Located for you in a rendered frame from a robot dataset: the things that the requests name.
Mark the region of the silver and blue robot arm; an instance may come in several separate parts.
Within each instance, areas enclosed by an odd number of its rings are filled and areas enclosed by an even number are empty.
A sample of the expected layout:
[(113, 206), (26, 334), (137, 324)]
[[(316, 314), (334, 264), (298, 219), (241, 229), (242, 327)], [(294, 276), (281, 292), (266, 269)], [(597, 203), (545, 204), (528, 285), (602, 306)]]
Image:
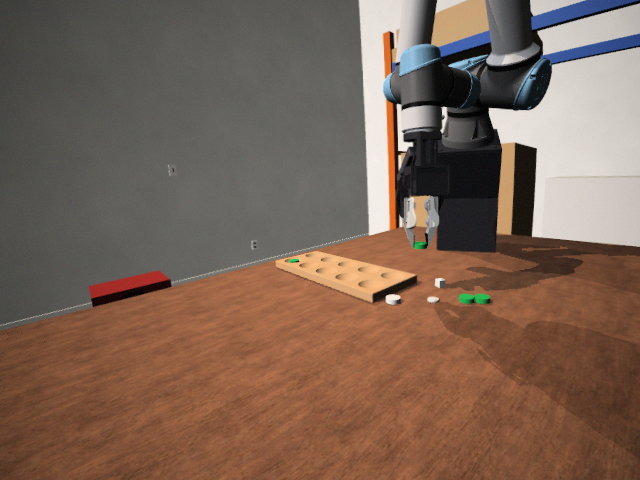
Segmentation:
[(437, 0), (402, 1), (395, 71), (386, 77), (383, 93), (401, 105), (403, 133), (440, 131), (443, 105), (442, 144), (479, 148), (494, 141), (489, 108), (531, 110), (542, 101), (552, 64), (532, 41), (530, 0), (485, 3), (491, 54), (447, 66), (431, 44)]

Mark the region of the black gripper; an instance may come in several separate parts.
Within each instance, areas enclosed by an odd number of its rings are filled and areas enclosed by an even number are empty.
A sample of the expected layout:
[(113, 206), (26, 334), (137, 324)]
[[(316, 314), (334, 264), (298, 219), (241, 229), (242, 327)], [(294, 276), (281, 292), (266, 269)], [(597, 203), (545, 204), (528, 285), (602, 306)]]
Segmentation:
[(439, 211), (444, 196), (450, 194), (450, 165), (434, 163), (438, 162), (438, 140), (440, 139), (442, 139), (441, 131), (434, 130), (432, 133), (415, 131), (403, 134), (403, 142), (413, 142), (413, 158), (410, 166), (403, 167), (404, 172), (400, 173), (402, 179), (401, 182), (397, 182), (396, 204), (412, 247), (415, 241), (413, 228), (416, 227), (416, 203), (413, 196), (431, 195), (424, 202), (427, 211), (425, 238), (429, 246), (436, 227), (440, 225)]

